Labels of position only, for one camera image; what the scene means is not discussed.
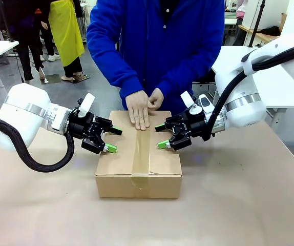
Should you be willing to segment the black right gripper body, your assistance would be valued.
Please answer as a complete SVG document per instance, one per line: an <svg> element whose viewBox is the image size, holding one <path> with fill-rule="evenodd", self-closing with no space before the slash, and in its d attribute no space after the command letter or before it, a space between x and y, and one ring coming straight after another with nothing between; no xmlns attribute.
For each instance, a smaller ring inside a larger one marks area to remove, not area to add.
<svg viewBox="0 0 294 246"><path fill-rule="evenodd" d="M203 140L211 138L211 132L207 126L205 113L202 111L199 114L191 114L189 110L182 113L183 122L188 130L188 136L201 137Z"/></svg>

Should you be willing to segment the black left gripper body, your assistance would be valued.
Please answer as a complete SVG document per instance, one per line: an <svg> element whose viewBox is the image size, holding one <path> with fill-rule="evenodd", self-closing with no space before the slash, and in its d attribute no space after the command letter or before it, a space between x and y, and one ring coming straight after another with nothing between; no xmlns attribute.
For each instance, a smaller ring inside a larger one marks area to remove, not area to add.
<svg viewBox="0 0 294 246"><path fill-rule="evenodd" d="M72 110L68 118L68 132L77 139L101 139L100 117L88 111L84 117L79 117L79 107Z"/></svg>

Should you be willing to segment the person's right hand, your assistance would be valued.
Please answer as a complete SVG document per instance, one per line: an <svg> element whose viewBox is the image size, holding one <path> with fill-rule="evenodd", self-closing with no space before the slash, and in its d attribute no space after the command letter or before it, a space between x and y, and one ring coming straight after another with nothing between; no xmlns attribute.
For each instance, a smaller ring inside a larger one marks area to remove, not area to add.
<svg viewBox="0 0 294 246"><path fill-rule="evenodd" d="M147 94L141 90L128 95L125 98L128 108L130 121L135 125L137 130L145 131L149 126L149 98Z"/></svg>

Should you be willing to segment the person's left hand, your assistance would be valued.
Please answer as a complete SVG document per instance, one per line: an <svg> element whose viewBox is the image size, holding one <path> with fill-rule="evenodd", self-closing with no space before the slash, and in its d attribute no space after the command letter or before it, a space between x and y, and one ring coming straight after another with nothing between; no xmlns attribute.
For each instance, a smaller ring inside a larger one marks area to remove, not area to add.
<svg viewBox="0 0 294 246"><path fill-rule="evenodd" d="M155 88L151 96L149 97L148 109L152 111L158 110L161 107L163 100L163 93L159 88Z"/></svg>

